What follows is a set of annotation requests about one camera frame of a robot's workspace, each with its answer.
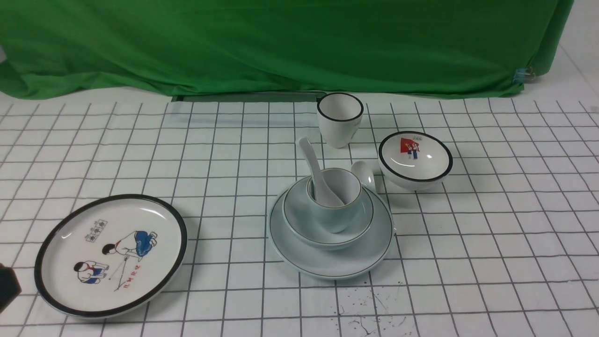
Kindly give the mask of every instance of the tableware set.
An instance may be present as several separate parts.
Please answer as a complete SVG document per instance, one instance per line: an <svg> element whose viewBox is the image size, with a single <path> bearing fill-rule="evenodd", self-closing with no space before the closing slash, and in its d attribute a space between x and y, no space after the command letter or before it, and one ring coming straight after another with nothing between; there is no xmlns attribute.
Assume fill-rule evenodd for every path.
<svg viewBox="0 0 599 337"><path fill-rule="evenodd" d="M361 123L363 104L343 93L317 104L327 145L347 146ZM297 141L311 171L285 188L267 214L267 236L281 258L321 279L349 279L380 263L395 233L391 211L377 194L372 169L321 170L310 142ZM448 148L417 131L389 135L378 148L387 180L422 190L451 171ZM179 269L187 245L181 215L147 195L124 194L89 203L47 236L35 261L40 296L55 309L80 318L107 318L149 301Z"/></svg>
<svg viewBox="0 0 599 337"><path fill-rule="evenodd" d="M336 92L322 97L317 110L324 141L333 148L342 148L357 132L364 105L352 95ZM453 167L447 146L418 131L388 135L379 144L378 160L387 180L411 191L423 191L440 184Z"/></svg>

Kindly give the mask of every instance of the white cup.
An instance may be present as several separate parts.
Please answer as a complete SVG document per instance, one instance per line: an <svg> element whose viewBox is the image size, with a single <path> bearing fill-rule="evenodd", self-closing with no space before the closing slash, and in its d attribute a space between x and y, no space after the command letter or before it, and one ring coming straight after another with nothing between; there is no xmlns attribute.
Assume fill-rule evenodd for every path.
<svg viewBox="0 0 599 337"><path fill-rule="evenodd" d="M364 106L356 97L342 92L325 95L318 108L318 129L325 142L336 149L352 141L360 127Z"/></svg>
<svg viewBox="0 0 599 337"><path fill-rule="evenodd" d="M349 226L360 207L364 208L364 205L360 202L363 190L362 184L353 173L338 167L322 170L322 176L331 191L343 201L344 205L328 207L319 204L314 199L312 177L308 178L308 183L305 186L308 204L312 214L319 219L322 228L330 233L339 233Z"/></svg>

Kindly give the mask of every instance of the metal clip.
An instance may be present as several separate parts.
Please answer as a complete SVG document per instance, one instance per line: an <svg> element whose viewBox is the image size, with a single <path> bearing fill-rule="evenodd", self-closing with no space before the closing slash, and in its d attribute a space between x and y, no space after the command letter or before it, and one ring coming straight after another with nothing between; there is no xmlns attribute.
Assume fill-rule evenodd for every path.
<svg viewBox="0 0 599 337"><path fill-rule="evenodd" d="M537 75L531 67L516 69L512 83L525 83L534 80Z"/></svg>

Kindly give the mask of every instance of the white spoon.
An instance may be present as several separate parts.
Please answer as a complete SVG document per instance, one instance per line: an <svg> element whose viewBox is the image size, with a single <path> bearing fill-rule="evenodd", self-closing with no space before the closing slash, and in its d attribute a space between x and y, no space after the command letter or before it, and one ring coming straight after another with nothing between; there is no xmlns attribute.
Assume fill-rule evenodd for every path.
<svg viewBox="0 0 599 337"><path fill-rule="evenodd" d="M352 165L352 173L358 177L358 180L369 188L372 192L376 193L376 183L374 182L374 172L370 169L368 164L364 161L357 161Z"/></svg>
<svg viewBox="0 0 599 337"><path fill-rule="evenodd" d="M310 172L312 172L312 185L314 188L314 199L326 207L341 207L345 205L337 195L331 191L329 185L326 184L325 178L322 176L318 160L316 159L316 153L312 148L312 144L306 137L302 137L298 140L297 144L304 154L305 160L308 162Z"/></svg>

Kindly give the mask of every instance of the white grid paper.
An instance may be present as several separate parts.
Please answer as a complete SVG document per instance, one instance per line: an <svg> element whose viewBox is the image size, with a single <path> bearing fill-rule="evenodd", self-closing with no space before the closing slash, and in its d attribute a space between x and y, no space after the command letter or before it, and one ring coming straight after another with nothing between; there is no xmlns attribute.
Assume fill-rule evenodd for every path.
<svg viewBox="0 0 599 337"><path fill-rule="evenodd" d="M594 336L597 105L371 103L345 149L322 144L314 103L0 106L0 262L23 288L0 335ZM378 142L397 130L444 141L454 168L421 193L376 177L398 229L385 261L339 282L285 266L265 214L308 174L294 140L307 136L324 167L376 167ZM49 308L33 283L41 242L78 207L126 192L185 218L179 273L149 304L105 321Z"/></svg>

